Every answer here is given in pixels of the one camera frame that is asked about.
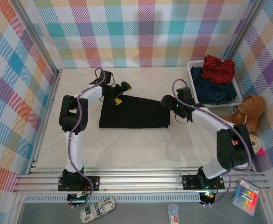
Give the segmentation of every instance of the white basket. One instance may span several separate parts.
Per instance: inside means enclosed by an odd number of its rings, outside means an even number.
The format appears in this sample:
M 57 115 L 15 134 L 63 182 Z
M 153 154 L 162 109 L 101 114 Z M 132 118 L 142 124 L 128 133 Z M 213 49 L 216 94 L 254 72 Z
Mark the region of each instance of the white basket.
M 187 63 L 188 74 L 189 74 L 189 78 L 190 78 L 190 82 L 191 82 L 191 86 L 192 86 L 192 90 L 193 90 L 193 94 L 194 94 L 194 101 L 197 104 L 197 103 L 199 103 L 199 101 L 197 99 L 196 89 L 194 87 L 192 75 L 191 75 L 191 72 L 190 72 L 192 67 L 195 67 L 195 68 L 196 67 L 203 67 L 203 60 L 190 61 L 190 62 Z M 241 93 L 240 93 L 240 90 L 239 90 L 239 87 L 237 85 L 237 82 L 236 82 L 235 78 L 233 78 L 232 83 L 234 85 L 237 96 L 234 98 L 234 100 L 231 103 L 229 103 L 229 104 L 220 104 L 220 105 L 205 104 L 205 106 L 206 107 L 225 107 L 225 106 L 239 105 L 242 102 L 243 99 L 242 99 L 242 96 L 241 96 Z

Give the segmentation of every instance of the cable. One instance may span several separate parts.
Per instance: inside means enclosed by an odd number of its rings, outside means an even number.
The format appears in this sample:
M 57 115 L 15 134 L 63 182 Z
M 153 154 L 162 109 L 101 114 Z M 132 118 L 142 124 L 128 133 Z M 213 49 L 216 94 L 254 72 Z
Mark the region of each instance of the cable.
M 180 121 L 178 121 L 178 120 L 177 120 L 177 115 L 175 115 L 175 120 L 176 120 L 178 123 L 180 123 L 180 124 L 187 124 L 187 123 L 188 123 L 188 120 L 187 120 L 187 122 L 180 122 Z
M 182 171 L 181 173 L 188 173 L 188 172 L 187 171 Z M 178 177 L 179 181 L 180 181 L 181 173 L 179 174 L 179 177 Z M 190 173 L 188 173 L 188 174 L 191 175 Z M 180 182 L 183 183 L 182 181 L 180 181 Z
M 97 70 L 103 71 L 103 79 L 102 79 L 99 83 L 97 83 L 97 84 L 95 84 L 95 85 L 92 85 L 92 86 L 89 86 L 88 88 L 86 88 L 85 90 L 83 90 L 83 91 L 77 96 L 77 104 L 78 104 L 78 108 L 79 108 L 79 118 L 78 118 L 77 123 L 75 124 L 75 126 L 72 128 L 72 130 L 71 130 L 70 133 L 69 133 L 68 157 L 69 157 L 69 160 L 70 160 L 70 164 L 71 164 L 71 166 L 72 166 L 72 167 L 73 167 L 73 168 L 74 168 L 74 169 L 75 169 L 75 170 L 76 170 L 84 179 L 86 179 L 86 180 L 90 183 L 90 185 L 91 185 L 91 191 L 90 191 L 90 193 L 89 193 L 89 195 L 88 195 L 88 198 L 87 198 L 86 201 L 83 202 L 82 204 L 77 205 L 77 208 L 78 208 L 78 209 L 81 208 L 81 207 L 83 207 L 83 206 L 87 203 L 87 201 L 90 199 L 90 197 L 91 197 L 91 195 L 92 195 L 92 193 L 93 193 L 93 191 L 94 191 L 94 185 L 93 185 L 92 181 L 91 181 L 87 176 L 85 176 L 83 173 L 81 173 L 80 170 L 78 170 L 78 168 L 77 168 L 77 167 L 75 166 L 75 164 L 73 163 L 72 157 L 71 157 L 71 140 L 72 140 L 72 134 L 73 134 L 74 130 L 78 127 L 78 125 L 79 125 L 79 123 L 80 123 L 80 121 L 81 121 L 81 118 L 82 118 L 82 109 L 81 109 L 81 104 L 80 104 L 79 98 L 80 98 L 85 92 L 87 92 L 88 90 L 90 90 L 90 89 L 92 89 L 92 88 L 95 88 L 95 87 L 99 86 L 101 83 L 103 83 L 103 82 L 105 81 L 105 78 L 106 78 L 105 71 L 104 71 L 102 68 L 96 68 L 96 69 L 95 69 L 95 76 L 96 76 L 97 78 L 98 78 L 98 76 L 97 76 Z M 72 204 L 72 201 L 73 201 L 73 199 L 70 200 L 70 205 L 71 205 L 72 207 L 74 207 L 74 205 Z
M 178 96 L 176 95 L 176 92 L 175 92 L 175 84 L 176 84 L 176 82 L 178 82 L 178 81 L 184 82 L 185 85 L 186 85 L 186 87 L 187 87 L 187 83 L 186 83 L 185 80 L 183 80 L 183 79 L 180 79 L 180 78 L 179 78 L 179 79 L 177 79 L 177 80 L 174 81 L 174 83 L 173 83 L 173 85 L 172 85 L 172 92 L 173 92 L 174 97 L 177 99 L 177 101 L 180 102 L 181 104 L 183 104 L 184 106 L 187 106 L 187 107 L 189 107 L 189 108 L 194 108 L 194 109 L 196 109 L 196 110 L 198 110 L 198 111 L 200 111 L 200 112 L 203 112 L 203 113 L 205 113 L 205 114 L 211 116 L 211 117 L 214 118 L 215 120 L 217 120 L 217 121 L 219 121 L 220 123 L 222 123 L 224 126 L 226 126 L 226 127 L 228 127 L 229 129 L 231 129 L 231 130 L 239 137 L 239 139 L 241 140 L 241 142 L 242 142 L 242 144 L 244 145 L 244 148 L 245 148 L 245 150 L 246 150 L 247 156 L 248 156 L 248 166 L 247 166 L 245 169 L 239 169 L 239 168 L 234 168 L 234 169 L 235 169 L 235 170 L 239 170 L 239 171 L 248 171 L 248 170 L 250 170 L 250 169 L 251 169 L 251 166 L 252 166 L 252 156 L 251 156 L 251 154 L 250 154 L 250 151 L 249 151 L 249 148 L 248 148 L 246 142 L 244 141 L 244 139 L 243 139 L 243 137 L 240 135 L 240 133 L 239 133 L 234 127 L 232 127 L 231 125 L 227 124 L 224 120 L 222 120 L 221 118 L 219 118 L 219 117 L 216 116 L 215 114 L 213 114 L 213 113 L 211 113 L 211 112 L 209 112 L 209 111 L 205 111 L 205 110 L 203 110 L 203 109 L 201 109 L 201 108 L 199 108 L 199 107 L 191 106 L 191 105 L 186 104 L 186 103 L 184 103 L 183 101 L 181 101 L 181 100 L 178 98 Z

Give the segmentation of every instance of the white table surface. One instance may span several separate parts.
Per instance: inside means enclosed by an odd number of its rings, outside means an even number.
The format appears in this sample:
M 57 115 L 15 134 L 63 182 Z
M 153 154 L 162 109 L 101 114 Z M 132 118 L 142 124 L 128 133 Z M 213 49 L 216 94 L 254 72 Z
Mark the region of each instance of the white table surface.
M 181 68 L 106 68 L 118 83 L 128 82 L 132 91 L 126 95 L 160 101 L 172 95 L 172 83 L 183 78 L 190 86 L 187 69 Z M 95 79 L 94 69 L 64 69 L 42 142 L 37 167 L 65 166 L 67 147 L 58 119 L 64 95 L 74 95 Z M 198 167 L 216 156 L 216 139 L 203 127 L 180 124 L 170 114 L 168 128 L 111 129 L 99 128 L 102 102 L 95 101 L 88 109 L 88 125 L 83 132 L 82 157 L 85 167 Z M 217 110 L 217 114 L 231 109 Z

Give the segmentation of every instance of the red polka dot cloth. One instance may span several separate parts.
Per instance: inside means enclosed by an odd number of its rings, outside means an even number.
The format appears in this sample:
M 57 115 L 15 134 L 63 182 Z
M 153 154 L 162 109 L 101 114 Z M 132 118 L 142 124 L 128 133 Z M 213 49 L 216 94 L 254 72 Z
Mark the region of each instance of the red polka dot cloth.
M 230 60 L 223 62 L 211 55 L 207 55 L 203 60 L 203 74 L 201 77 L 208 78 L 216 85 L 230 84 L 235 75 L 235 63 Z

